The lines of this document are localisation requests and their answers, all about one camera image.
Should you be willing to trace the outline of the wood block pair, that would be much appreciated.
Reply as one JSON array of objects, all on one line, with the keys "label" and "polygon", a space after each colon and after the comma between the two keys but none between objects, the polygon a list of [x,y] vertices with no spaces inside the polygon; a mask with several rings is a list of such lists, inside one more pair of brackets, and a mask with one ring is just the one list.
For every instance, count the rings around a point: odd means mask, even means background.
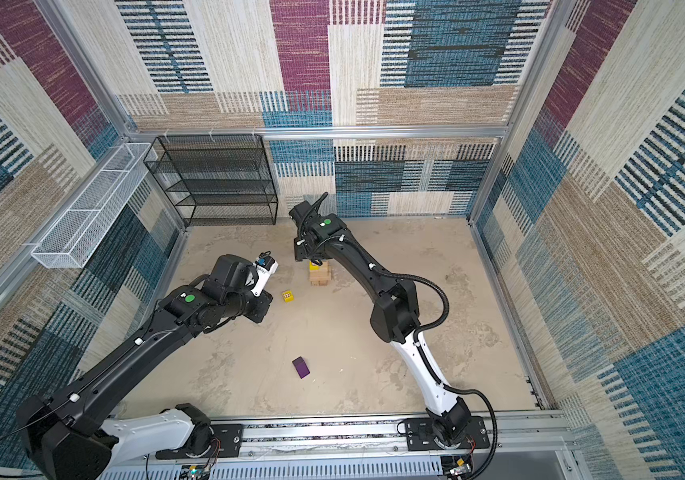
[{"label": "wood block pair", "polygon": [[330,284],[330,278],[312,277],[310,278],[310,284],[312,284],[312,286],[326,286]]}]

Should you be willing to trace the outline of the purple block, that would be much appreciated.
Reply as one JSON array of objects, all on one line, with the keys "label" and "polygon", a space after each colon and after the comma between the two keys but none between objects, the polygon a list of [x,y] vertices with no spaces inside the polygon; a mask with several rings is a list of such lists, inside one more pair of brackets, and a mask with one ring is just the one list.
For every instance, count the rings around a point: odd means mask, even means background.
[{"label": "purple block", "polygon": [[302,356],[298,356],[296,359],[292,360],[292,365],[300,379],[304,379],[310,375],[310,368]]}]

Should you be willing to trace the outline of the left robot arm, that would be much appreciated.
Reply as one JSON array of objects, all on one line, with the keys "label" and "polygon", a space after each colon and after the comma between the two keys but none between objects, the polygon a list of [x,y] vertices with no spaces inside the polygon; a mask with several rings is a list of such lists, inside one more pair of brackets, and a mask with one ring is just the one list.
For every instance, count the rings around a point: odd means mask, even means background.
[{"label": "left robot arm", "polygon": [[278,270],[268,252],[250,261],[226,254],[212,272],[158,302],[136,333],[72,383],[32,396],[16,412],[29,460],[46,479],[96,479],[112,463],[158,450],[178,450],[208,431],[202,412],[176,407],[136,420],[128,429],[104,422],[118,403],[162,361],[192,339],[245,317],[260,323],[272,296],[266,283]]}]

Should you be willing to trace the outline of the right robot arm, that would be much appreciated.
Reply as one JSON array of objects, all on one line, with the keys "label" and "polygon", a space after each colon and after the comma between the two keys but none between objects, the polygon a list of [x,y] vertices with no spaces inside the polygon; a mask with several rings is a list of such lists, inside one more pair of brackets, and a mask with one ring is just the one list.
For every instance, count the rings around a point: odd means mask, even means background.
[{"label": "right robot arm", "polygon": [[[369,324],[380,340],[399,353],[416,380],[436,443],[443,448],[458,446],[465,438],[471,413],[461,396],[450,390],[424,338],[424,332],[446,320],[448,298],[427,279],[387,270],[336,214],[320,214],[320,204],[322,200],[314,204],[302,201],[290,209],[290,218],[298,228],[294,238],[296,260],[334,260],[362,286],[373,304]],[[443,306],[438,320],[426,325],[419,321],[418,283],[433,289]]]}]

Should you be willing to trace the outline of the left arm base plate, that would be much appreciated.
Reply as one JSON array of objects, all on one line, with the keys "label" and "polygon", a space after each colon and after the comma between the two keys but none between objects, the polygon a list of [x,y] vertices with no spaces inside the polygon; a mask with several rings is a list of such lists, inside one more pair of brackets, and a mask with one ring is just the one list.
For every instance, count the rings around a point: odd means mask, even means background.
[{"label": "left arm base plate", "polygon": [[236,458],[242,447],[242,424],[210,424],[196,426],[192,436],[178,449],[160,450],[156,460],[216,461]]}]

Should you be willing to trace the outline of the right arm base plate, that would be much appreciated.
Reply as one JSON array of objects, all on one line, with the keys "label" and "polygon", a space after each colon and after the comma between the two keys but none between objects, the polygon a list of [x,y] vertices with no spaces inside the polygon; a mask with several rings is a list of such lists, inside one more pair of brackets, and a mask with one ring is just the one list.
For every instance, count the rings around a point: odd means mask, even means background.
[{"label": "right arm base plate", "polygon": [[457,442],[449,445],[442,443],[432,428],[428,417],[412,417],[400,420],[396,424],[396,433],[406,439],[408,451],[428,450],[472,450],[488,449],[491,446],[490,430],[480,416],[471,416],[470,422],[456,438]]}]

